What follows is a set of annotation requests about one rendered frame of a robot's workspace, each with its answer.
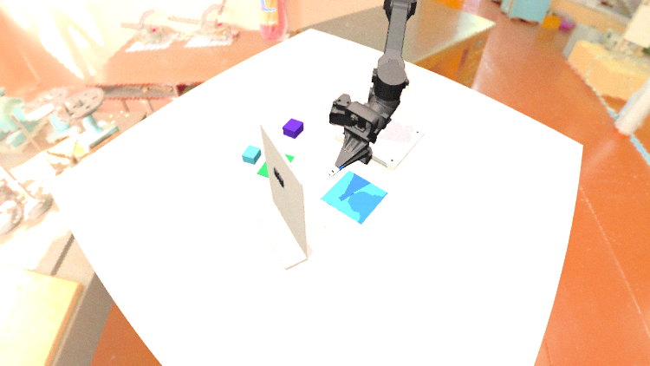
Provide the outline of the purple cube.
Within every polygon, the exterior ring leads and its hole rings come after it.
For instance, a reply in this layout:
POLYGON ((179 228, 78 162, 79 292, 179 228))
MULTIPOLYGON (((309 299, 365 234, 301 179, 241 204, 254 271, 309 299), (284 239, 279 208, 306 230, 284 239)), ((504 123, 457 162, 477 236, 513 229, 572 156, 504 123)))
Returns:
POLYGON ((291 118, 285 125, 283 125, 283 135, 295 140, 303 131, 303 122, 291 118))

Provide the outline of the beige panel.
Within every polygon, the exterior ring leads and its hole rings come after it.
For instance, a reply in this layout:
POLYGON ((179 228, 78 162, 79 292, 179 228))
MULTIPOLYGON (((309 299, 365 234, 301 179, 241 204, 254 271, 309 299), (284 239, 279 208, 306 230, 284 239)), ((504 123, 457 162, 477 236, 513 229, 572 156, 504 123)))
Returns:
POLYGON ((302 182, 260 122, 273 203, 255 209, 285 270, 308 260, 302 182))

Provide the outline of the light blue square mat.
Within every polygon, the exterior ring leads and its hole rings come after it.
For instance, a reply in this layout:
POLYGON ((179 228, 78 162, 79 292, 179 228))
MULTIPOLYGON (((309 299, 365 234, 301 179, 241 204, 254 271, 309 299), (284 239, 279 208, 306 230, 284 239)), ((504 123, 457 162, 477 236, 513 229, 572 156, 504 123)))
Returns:
POLYGON ((388 193, 348 171, 321 199, 362 224, 388 193))

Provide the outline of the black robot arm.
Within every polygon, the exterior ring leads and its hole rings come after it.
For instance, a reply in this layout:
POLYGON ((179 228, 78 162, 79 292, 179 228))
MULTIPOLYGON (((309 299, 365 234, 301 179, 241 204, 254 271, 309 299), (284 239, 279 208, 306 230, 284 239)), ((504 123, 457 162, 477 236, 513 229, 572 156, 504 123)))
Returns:
MULTIPOLYGON (((374 101, 382 105, 390 114, 390 119, 400 105, 402 90, 409 86, 409 80, 405 71, 405 63, 402 58, 406 22, 414 15, 417 0, 384 0, 383 10, 388 18, 387 40, 385 52, 378 59, 377 69, 374 68, 371 82, 374 84, 369 89, 367 103, 374 101)), ((340 97, 333 100, 329 113, 329 123, 333 126, 352 127, 352 118, 358 118, 351 114, 345 116, 345 107, 351 101, 349 94, 342 93, 340 97)))

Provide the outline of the light blue cube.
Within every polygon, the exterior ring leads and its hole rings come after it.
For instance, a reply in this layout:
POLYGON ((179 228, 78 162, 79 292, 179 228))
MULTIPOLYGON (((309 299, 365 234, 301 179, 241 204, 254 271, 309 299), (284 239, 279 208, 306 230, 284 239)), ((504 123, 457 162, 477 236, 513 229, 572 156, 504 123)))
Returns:
POLYGON ((242 154, 243 163, 256 165, 257 160, 261 157, 260 147, 248 145, 242 154))

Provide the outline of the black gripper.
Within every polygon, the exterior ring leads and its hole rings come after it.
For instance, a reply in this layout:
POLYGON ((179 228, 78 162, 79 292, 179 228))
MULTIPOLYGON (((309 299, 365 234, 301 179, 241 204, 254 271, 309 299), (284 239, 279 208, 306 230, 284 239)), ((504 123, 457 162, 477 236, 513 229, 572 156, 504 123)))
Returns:
POLYGON ((345 116, 349 117, 351 114, 358 118, 351 119, 352 127, 344 125, 344 142, 335 162, 338 168, 347 167, 357 160, 368 165, 373 154, 369 143, 374 145, 377 136, 387 127, 390 119, 389 112, 374 101, 364 104, 350 101, 345 107, 345 116))

